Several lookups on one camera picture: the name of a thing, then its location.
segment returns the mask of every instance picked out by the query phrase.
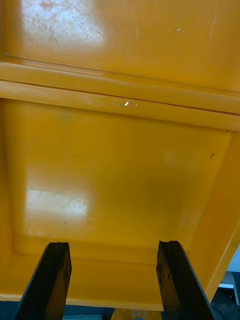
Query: yellow ledge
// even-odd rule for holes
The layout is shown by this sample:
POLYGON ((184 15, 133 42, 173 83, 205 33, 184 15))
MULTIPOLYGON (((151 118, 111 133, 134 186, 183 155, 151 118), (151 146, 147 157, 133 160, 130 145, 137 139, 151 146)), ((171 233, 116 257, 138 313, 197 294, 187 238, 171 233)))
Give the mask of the yellow ledge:
POLYGON ((8 58, 0 80, 240 114, 238 92, 56 63, 8 58))
POLYGON ((240 116, 159 102, 0 81, 0 97, 240 132, 240 116))

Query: plastic container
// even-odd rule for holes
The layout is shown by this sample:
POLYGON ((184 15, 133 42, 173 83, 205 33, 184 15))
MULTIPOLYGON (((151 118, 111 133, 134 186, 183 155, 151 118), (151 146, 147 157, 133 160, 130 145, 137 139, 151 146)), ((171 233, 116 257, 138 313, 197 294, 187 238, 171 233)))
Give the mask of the plastic container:
POLYGON ((212 299, 240 240, 237 6, 1 2, 0 299, 68 241, 68 304, 162 310, 159 240, 212 299))

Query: yellow bin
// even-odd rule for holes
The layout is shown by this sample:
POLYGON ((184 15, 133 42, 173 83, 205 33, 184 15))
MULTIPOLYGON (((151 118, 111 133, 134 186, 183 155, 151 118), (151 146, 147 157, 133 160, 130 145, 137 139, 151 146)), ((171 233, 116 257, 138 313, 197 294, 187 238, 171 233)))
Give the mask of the yellow bin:
POLYGON ((158 242, 178 240, 211 300, 240 241, 240 2, 0 15, 0 299, 68 241, 68 304, 159 311, 158 242))

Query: yellow panel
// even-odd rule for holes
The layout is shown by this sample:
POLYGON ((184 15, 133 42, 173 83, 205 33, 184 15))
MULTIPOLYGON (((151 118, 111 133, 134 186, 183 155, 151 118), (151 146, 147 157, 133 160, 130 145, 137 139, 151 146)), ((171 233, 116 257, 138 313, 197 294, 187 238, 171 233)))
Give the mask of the yellow panel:
POLYGON ((239 92, 239 12, 238 0, 8 0, 4 50, 239 92))
POLYGON ((235 133, 187 253, 209 300, 240 243, 239 159, 240 135, 235 133))
POLYGON ((230 132, 11 100, 4 111, 18 253, 69 241, 73 257, 154 264, 159 239, 189 247, 230 132))
MULTIPOLYGON (((194 248, 228 149, 234 157, 234 133, 9 99, 1 107, 11 210, 2 216, 9 257, 0 265, 1 299, 20 299, 52 241, 70 245, 70 304, 162 310, 159 240, 183 244, 205 290, 220 282, 216 269, 214 285, 211 271, 199 272, 194 248)), ((219 225, 229 232, 216 254, 208 253, 213 240, 200 246, 204 263, 216 267, 238 225, 225 214, 219 225)))

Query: yellow tray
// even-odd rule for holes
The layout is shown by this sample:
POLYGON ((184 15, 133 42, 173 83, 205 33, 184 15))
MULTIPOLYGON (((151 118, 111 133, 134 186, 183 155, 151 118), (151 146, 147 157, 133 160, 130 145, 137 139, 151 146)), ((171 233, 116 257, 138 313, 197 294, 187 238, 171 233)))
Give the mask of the yellow tray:
POLYGON ((159 240, 212 299, 240 240, 238 7, 1 1, 1 300, 68 241, 67 303, 162 310, 159 240))

